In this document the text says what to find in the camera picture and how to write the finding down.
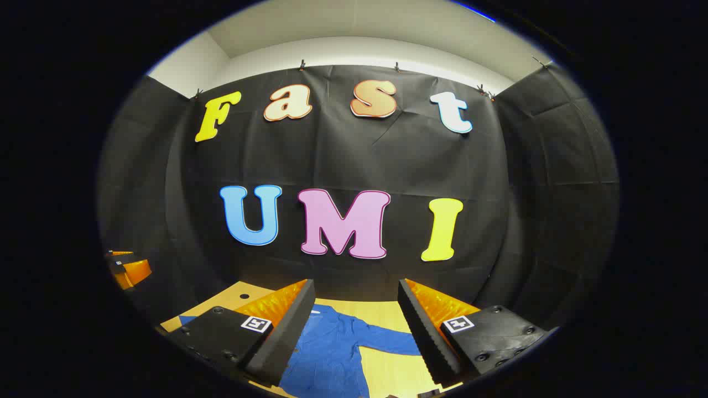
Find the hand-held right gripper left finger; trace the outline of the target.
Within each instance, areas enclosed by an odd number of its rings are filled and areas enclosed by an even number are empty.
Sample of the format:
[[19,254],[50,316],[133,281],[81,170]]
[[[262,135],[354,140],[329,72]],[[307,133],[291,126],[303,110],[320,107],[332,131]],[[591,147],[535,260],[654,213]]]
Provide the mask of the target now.
[[214,305],[166,338],[232,380],[278,386],[314,302],[301,280],[235,310]]

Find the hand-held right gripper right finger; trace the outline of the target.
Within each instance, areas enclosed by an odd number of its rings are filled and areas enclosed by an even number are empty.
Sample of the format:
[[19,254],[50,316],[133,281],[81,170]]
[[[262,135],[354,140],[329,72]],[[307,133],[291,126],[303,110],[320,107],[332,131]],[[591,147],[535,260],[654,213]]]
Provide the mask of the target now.
[[400,279],[397,300],[433,381],[467,383],[513,363],[551,337],[501,305],[483,309]]

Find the blue shirt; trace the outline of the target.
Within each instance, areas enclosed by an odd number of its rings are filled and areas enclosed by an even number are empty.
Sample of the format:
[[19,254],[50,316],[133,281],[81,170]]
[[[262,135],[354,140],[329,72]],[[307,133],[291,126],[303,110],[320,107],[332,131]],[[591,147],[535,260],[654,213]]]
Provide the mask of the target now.
[[315,304],[278,388],[296,398],[370,398],[361,348],[419,356],[410,333],[382,328]]

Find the row of small backdrop clips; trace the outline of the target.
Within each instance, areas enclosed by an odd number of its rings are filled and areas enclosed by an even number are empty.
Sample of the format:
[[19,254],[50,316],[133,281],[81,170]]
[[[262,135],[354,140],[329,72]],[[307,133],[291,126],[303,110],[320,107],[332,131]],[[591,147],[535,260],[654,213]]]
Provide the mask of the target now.
[[215,76],[208,79],[202,89],[208,91],[240,79],[276,71],[293,71],[302,74],[330,66],[354,66],[355,68],[366,66],[395,76],[418,73],[449,79],[483,92],[493,102],[499,93],[519,81],[518,78],[506,78],[499,72],[489,70],[460,56],[432,50],[393,55],[372,52],[311,54],[299,60],[299,66],[294,66],[294,61],[294,58],[286,58],[284,53],[276,54],[271,49],[237,56],[228,60]]

